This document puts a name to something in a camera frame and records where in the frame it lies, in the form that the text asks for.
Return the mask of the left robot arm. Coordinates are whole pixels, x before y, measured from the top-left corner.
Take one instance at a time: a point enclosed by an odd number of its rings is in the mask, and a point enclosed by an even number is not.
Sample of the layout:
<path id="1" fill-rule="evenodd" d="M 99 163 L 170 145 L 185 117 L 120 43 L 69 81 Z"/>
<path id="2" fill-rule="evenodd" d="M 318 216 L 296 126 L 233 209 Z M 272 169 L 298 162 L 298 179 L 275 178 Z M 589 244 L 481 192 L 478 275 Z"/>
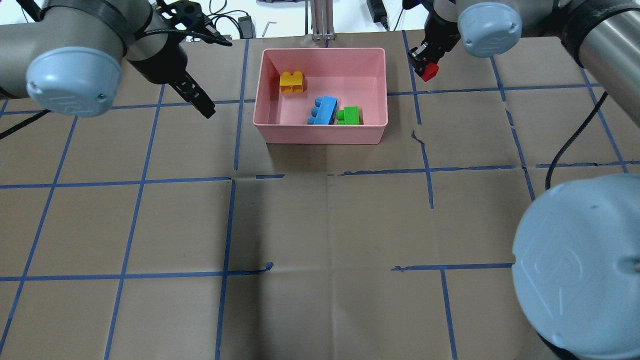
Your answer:
<path id="1" fill-rule="evenodd" d="M 210 118 L 215 103 L 188 73 L 183 39 L 229 47 L 198 2 L 20 0 L 29 23 L 1 27 L 1 98 L 30 98 L 42 110 L 1 133 L 6 138 L 48 113 L 96 117 L 109 111 L 125 60 L 148 82 L 169 85 Z"/>

